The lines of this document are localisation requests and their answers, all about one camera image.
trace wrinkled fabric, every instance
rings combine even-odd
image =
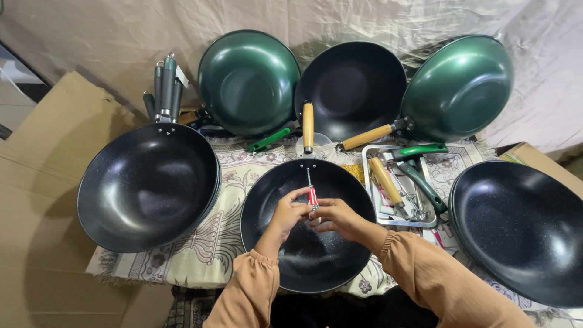
[[[77,69],[143,113],[155,63],[169,51],[196,77],[205,48],[237,29],[270,33],[304,68],[344,41],[378,42],[403,58],[462,34],[501,33],[514,92],[484,136],[541,151],[583,142],[583,2],[579,0],[6,1],[0,40],[50,81]]]
[[[438,328],[535,327],[511,300],[415,233],[389,231],[380,253],[383,270],[413,302],[435,313]],[[279,287],[278,262],[251,250],[235,265],[204,326],[267,327]]]

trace patterned tablecloth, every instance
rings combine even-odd
[[[215,142],[213,147],[222,168],[220,197],[197,230],[174,243],[137,254],[115,254],[98,247],[87,271],[104,280],[117,282],[166,282],[190,288],[225,286],[233,272],[233,259],[244,252],[239,217],[245,195],[262,174],[287,160],[296,159],[297,155],[295,146],[277,146],[255,155],[248,153],[244,144]],[[496,158],[489,146],[479,142],[450,144],[448,147],[448,154],[426,156],[433,187],[446,203],[451,184],[458,174],[476,163]],[[331,161],[338,164],[356,163],[360,161],[360,153],[338,155]],[[405,229],[424,237],[431,236],[420,228]],[[441,217],[437,230],[446,235],[451,234],[447,214]],[[573,317],[583,319],[581,310],[553,309],[508,290],[468,261],[463,253],[456,252],[456,245],[448,250],[476,275],[537,320],[564,317],[572,322],[577,320]],[[393,278],[383,272],[377,258],[372,256],[366,268],[355,279],[336,291],[367,297],[383,294],[394,285],[396,282]]]

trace person's left hand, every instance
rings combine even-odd
[[[308,218],[312,205],[295,203],[294,200],[310,192],[310,187],[297,189],[279,200],[265,232],[257,241],[255,251],[271,259],[277,259],[279,248],[290,236],[290,231],[299,221]]]

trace elastic cuff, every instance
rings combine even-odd
[[[249,252],[249,255],[251,255],[251,258],[252,259],[258,261],[259,263],[264,263],[264,264],[266,264],[268,266],[277,266],[279,264],[279,261],[278,260],[270,259],[267,256],[263,256],[263,255],[257,253],[255,251],[255,249],[252,249]]]
[[[387,238],[385,238],[385,243],[382,245],[382,248],[381,248],[381,256],[378,258],[379,262],[382,263],[382,261],[385,259],[385,257],[387,256],[387,253],[391,249],[391,245],[393,245],[393,243],[395,242],[396,237],[397,237],[397,232],[393,231],[393,230],[389,230],[389,233],[387,234]]]

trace black wok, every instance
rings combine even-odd
[[[463,171],[449,197],[460,246],[535,302],[583,306],[583,200],[552,177],[501,160]]]
[[[171,58],[165,62],[175,65]],[[108,250],[137,253],[188,234],[208,215],[219,193],[219,161],[205,137],[172,123],[182,84],[175,82],[174,70],[165,67],[164,74],[161,109],[155,109],[162,123],[126,132],[107,144],[79,186],[79,222]]]
[[[338,165],[319,159],[297,159],[265,173],[245,198],[241,238],[250,251],[267,227],[277,202],[308,185],[306,168],[318,198],[341,198],[363,218],[376,222],[373,204],[360,182]],[[306,196],[296,201],[307,203]],[[316,233],[298,223],[279,252],[280,286],[303,293],[324,292],[352,280],[364,269],[370,251],[337,232]]]
[[[392,52],[372,42],[346,42],[308,65],[296,87],[294,109],[301,118],[304,102],[311,100],[314,132],[343,141],[393,123],[406,87],[405,70]]]

